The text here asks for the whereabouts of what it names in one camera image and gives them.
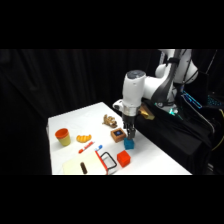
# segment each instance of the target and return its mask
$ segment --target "red marker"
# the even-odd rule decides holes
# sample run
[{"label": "red marker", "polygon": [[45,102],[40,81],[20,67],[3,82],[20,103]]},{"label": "red marker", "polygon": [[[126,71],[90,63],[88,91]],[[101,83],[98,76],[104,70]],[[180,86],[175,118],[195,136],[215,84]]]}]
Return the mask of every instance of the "red marker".
[{"label": "red marker", "polygon": [[82,152],[84,152],[87,148],[89,148],[92,144],[94,144],[94,142],[90,142],[87,146],[85,146],[83,149],[79,150],[79,154],[81,154]]}]

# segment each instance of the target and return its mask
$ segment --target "orange cube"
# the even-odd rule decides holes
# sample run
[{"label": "orange cube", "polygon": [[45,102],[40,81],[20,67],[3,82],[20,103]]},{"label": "orange cube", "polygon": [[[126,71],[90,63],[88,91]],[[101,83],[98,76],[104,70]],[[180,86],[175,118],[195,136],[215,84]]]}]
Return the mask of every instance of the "orange cube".
[{"label": "orange cube", "polygon": [[124,150],[123,152],[119,153],[117,155],[117,161],[120,163],[120,165],[124,168],[131,162],[131,157],[129,154]]}]

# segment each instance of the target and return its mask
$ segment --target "blue block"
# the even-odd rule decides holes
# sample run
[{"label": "blue block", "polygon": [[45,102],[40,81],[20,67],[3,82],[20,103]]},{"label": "blue block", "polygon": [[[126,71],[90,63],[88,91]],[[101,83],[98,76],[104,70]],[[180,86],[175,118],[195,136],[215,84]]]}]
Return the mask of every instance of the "blue block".
[{"label": "blue block", "polygon": [[135,143],[133,140],[128,140],[127,138],[124,139],[124,147],[126,150],[134,149]]}]

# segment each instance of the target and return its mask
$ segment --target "yellow cup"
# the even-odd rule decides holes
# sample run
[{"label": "yellow cup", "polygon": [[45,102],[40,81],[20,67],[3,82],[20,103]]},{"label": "yellow cup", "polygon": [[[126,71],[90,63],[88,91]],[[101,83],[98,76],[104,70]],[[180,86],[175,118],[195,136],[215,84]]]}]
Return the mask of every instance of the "yellow cup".
[{"label": "yellow cup", "polygon": [[58,130],[55,136],[63,146],[68,146],[71,143],[70,135],[66,128]]}]

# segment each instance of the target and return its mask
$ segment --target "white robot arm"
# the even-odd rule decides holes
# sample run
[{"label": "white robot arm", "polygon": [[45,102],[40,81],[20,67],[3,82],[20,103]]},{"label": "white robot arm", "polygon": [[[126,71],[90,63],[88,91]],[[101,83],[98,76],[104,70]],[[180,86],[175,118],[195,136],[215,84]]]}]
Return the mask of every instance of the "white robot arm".
[{"label": "white robot arm", "polygon": [[123,86],[123,100],[113,104],[113,108],[122,112],[124,129],[127,129],[128,139],[135,137],[134,122],[139,114],[142,98],[151,100],[160,108],[173,106],[173,82],[184,84],[190,79],[197,68],[191,60],[191,49],[158,49],[167,57],[167,64],[160,65],[156,70],[156,78],[147,77],[143,71],[130,71],[126,74]]}]

